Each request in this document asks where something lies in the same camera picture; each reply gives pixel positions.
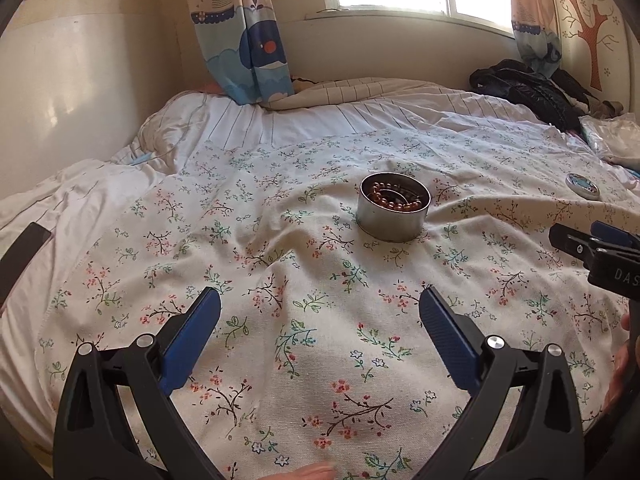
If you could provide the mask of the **person's right hand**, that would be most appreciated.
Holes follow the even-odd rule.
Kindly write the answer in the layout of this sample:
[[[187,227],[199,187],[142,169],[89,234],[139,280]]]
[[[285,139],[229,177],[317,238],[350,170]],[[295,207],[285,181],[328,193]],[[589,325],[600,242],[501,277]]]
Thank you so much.
[[[604,397],[603,409],[608,411],[618,400],[625,389],[624,377],[627,365],[631,360],[639,363],[639,338],[634,337],[627,340],[616,352],[614,358],[613,376],[608,385],[608,391]]]

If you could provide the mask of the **person's left hand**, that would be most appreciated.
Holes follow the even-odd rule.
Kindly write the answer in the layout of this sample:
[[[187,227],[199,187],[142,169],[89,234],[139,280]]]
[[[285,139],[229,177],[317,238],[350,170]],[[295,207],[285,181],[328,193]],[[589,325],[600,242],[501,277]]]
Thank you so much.
[[[273,474],[264,480],[334,480],[336,467],[334,463],[321,462],[298,468],[285,474]]]

